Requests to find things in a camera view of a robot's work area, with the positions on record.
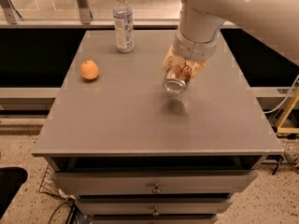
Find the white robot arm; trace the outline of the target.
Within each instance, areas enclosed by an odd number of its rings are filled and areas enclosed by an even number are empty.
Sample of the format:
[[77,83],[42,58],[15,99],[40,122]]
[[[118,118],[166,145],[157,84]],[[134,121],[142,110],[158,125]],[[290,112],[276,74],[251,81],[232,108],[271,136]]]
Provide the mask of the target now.
[[229,21],[289,61],[299,64],[299,0],[181,0],[182,11],[163,70],[194,65],[199,74],[216,52]]

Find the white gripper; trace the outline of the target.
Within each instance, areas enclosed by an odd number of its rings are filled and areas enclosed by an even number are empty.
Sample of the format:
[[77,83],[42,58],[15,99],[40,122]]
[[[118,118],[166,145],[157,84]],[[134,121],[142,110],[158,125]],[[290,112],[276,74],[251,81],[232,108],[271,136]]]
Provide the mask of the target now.
[[166,73],[178,69],[184,64],[184,59],[191,68],[191,78],[196,78],[206,66],[207,60],[215,53],[219,32],[216,31],[207,42],[195,42],[187,39],[180,30],[174,36],[173,46],[170,46],[164,58],[162,69]]

